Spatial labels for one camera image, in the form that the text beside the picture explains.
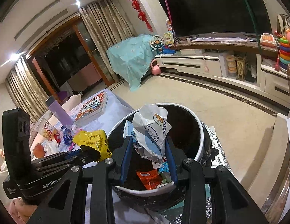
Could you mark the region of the person's left hand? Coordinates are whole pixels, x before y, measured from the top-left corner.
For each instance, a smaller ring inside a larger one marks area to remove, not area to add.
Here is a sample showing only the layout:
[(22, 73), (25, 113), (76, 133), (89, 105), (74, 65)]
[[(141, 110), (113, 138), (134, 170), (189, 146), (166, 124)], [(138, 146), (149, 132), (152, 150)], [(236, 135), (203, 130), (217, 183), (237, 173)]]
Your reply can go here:
[(6, 209), (13, 220), (16, 223), (22, 224), (28, 222), (37, 208), (37, 205), (30, 205), (22, 198), (13, 199), (12, 202), (6, 206)]

